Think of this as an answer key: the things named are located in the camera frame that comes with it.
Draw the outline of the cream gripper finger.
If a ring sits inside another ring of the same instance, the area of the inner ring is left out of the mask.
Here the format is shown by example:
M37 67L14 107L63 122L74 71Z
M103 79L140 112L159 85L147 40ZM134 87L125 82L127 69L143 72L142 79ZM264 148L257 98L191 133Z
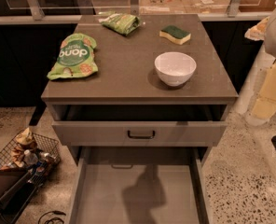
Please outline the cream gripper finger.
M265 80L256 98L251 115L270 119L276 113L276 63L267 70Z

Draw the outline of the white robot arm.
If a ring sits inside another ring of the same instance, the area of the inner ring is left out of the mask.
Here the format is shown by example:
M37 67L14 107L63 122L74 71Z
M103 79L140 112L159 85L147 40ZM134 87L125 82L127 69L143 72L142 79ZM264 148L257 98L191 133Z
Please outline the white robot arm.
M276 8L248 29L244 35L251 40L263 40L265 52L276 58ZM276 63L267 69L266 77L256 98L251 115L257 119L270 119L276 113Z

